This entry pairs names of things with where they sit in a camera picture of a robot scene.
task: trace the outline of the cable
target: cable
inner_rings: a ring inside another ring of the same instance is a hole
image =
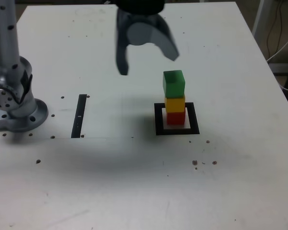
[[[281,84],[279,84],[279,87],[282,88],[283,90],[288,91],[288,89],[286,89],[285,87],[283,87]]]
[[[282,49],[285,48],[286,45],[288,45],[288,41],[286,42],[286,44],[284,44],[283,47],[281,47],[281,49],[280,49],[279,51],[277,51],[272,57],[270,57],[270,58],[267,60],[267,62],[268,62],[269,60],[271,60],[275,55],[277,55],[280,51],[282,51]],[[283,87],[282,85],[280,85],[280,84],[278,84],[278,85],[279,85],[279,87],[282,88],[283,90],[288,91],[288,89],[286,89],[286,88]]]
[[[276,56],[280,51],[282,51],[282,49],[285,48],[286,45],[288,45],[288,41],[287,41],[286,44],[284,44],[283,47],[281,47],[281,49],[280,49],[279,51],[277,51],[272,57],[270,57],[270,58],[267,60],[267,62],[270,61],[272,58],[274,58],[274,56]]]
[[[277,10],[278,10],[278,7],[279,7],[280,4],[281,4],[281,1],[282,1],[282,0],[280,0],[280,1],[278,2],[278,4],[277,4],[276,11],[275,11],[275,19],[274,19],[274,21],[273,21],[273,24],[272,24],[272,26],[271,26],[271,29],[270,29],[270,31],[269,31],[269,33],[268,33],[268,37],[267,37],[266,45],[267,45],[268,55],[269,55],[268,58],[270,58],[269,38],[270,38],[271,32],[272,32],[272,30],[273,30],[273,27],[274,27],[274,25],[275,25],[275,23],[276,23],[276,20],[277,20]]]
[[[279,17],[280,17],[280,34],[279,34],[279,37],[278,37],[278,43],[277,43],[276,51],[275,51],[274,54],[276,54],[277,51],[278,51],[278,47],[279,47],[279,43],[280,43],[280,39],[281,39],[281,37],[282,37],[282,33],[283,33],[282,5],[283,5],[284,2],[285,2],[285,0],[281,0],[281,3],[280,3],[279,8],[278,8],[278,11],[279,11]]]

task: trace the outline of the stacked cubes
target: stacked cubes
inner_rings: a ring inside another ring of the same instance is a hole
[[[168,125],[184,125],[186,117],[185,80],[181,70],[163,72],[163,90]]]

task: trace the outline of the table surface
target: table surface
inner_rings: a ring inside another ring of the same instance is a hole
[[[30,6],[19,20],[49,117],[0,132],[0,230],[288,230],[288,103],[237,5],[166,5],[180,57],[130,46],[128,76],[115,65],[116,9]],[[155,135],[173,69],[199,135]],[[85,137],[72,139],[79,94]]]

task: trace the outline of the black square marker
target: black square marker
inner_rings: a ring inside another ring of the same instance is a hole
[[[185,107],[188,111],[188,117],[190,122],[190,128],[178,128],[178,129],[164,129],[162,108],[165,108],[164,103],[155,103],[155,124],[156,135],[188,135],[188,134],[200,134],[198,128],[195,109],[193,102],[185,103]]]

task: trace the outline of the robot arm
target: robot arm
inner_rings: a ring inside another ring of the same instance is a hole
[[[154,43],[171,60],[178,50],[166,22],[158,15],[164,0],[116,0],[116,63],[128,74],[127,46]],[[32,67],[19,56],[13,0],[0,0],[0,130],[25,132],[41,125],[48,116],[46,104],[33,97]]]

